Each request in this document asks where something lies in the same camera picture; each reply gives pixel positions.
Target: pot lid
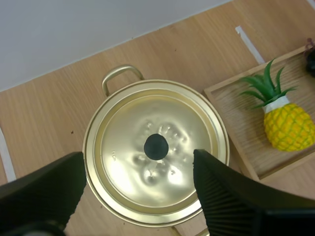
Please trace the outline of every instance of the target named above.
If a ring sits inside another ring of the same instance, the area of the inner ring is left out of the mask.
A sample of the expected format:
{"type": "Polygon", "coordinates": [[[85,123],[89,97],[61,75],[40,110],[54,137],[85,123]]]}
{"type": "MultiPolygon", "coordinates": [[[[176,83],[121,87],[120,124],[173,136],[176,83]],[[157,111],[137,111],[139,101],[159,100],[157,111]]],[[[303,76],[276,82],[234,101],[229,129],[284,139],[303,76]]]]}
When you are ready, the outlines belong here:
{"type": "Polygon", "coordinates": [[[201,211],[194,149],[228,164],[227,134],[213,106],[179,83],[140,81],[109,96],[94,114],[84,142],[88,181],[120,218],[175,225],[201,211]]]}

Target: white strip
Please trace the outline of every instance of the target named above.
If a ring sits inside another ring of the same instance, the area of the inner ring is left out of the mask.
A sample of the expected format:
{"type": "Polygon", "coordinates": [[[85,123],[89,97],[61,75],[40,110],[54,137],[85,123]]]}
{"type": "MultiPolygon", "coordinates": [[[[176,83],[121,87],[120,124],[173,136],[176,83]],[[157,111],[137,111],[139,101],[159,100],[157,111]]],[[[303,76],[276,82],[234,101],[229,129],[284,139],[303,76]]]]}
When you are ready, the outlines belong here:
{"type": "Polygon", "coordinates": [[[241,26],[238,26],[235,28],[236,32],[241,36],[242,41],[245,43],[245,45],[248,47],[252,55],[255,57],[258,64],[264,64],[265,60],[260,55],[259,51],[256,49],[256,47],[253,45],[251,40],[247,37],[245,32],[243,31],[241,26]]]}
{"type": "Polygon", "coordinates": [[[0,155],[2,158],[2,163],[3,163],[4,171],[6,174],[6,179],[8,180],[8,182],[12,182],[16,180],[9,150],[6,145],[5,138],[2,133],[1,128],[0,128],[0,155]]]}
{"type": "Polygon", "coordinates": [[[309,2],[309,4],[312,6],[312,8],[315,10],[315,0],[306,0],[309,2]]]}
{"type": "Polygon", "coordinates": [[[268,112],[271,112],[279,107],[283,107],[284,105],[289,104],[289,103],[290,101],[286,96],[279,97],[276,101],[273,101],[267,104],[266,106],[264,106],[263,110],[265,114],[267,114],[268,112]]]}

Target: black knob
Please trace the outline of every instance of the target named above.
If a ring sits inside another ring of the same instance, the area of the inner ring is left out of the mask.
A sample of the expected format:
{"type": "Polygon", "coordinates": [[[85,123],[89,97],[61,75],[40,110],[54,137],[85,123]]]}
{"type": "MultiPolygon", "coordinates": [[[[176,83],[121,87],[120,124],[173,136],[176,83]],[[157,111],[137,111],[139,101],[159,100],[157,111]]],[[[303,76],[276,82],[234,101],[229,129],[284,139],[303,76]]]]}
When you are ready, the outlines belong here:
{"type": "Polygon", "coordinates": [[[168,153],[168,143],[160,134],[149,136],[144,144],[144,153],[148,158],[158,161],[166,157],[168,153]]]}

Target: pineapple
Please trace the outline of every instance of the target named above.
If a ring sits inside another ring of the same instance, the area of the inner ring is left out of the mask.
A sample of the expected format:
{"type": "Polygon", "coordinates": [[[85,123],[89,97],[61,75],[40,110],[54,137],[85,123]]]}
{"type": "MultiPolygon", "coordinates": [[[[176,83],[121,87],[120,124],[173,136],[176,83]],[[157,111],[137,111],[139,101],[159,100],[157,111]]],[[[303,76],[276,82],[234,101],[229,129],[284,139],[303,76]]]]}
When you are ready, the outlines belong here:
{"type": "Polygon", "coordinates": [[[254,96],[263,103],[254,107],[262,107],[265,133],[274,148],[281,151],[298,151],[308,148],[315,142],[315,125],[303,108],[290,103],[286,93],[295,88],[281,91],[281,68],[276,76],[276,83],[272,82],[270,67],[273,60],[268,63],[263,75],[254,75],[241,78],[241,81],[250,84],[250,88],[241,94],[254,96]]]}

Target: yellow pineapple body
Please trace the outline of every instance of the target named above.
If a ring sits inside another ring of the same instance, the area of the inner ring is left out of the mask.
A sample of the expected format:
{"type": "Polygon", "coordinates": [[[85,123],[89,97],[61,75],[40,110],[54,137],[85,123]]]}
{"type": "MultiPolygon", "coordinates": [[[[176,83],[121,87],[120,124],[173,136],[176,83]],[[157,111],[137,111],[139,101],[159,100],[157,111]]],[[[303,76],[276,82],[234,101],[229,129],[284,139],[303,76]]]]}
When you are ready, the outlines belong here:
{"type": "Polygon", "coordinates": [[[298,151],[315,142],[315,125],[303,108],[289,103],[265,114],[265,132],[272,146],[298,151]]]}

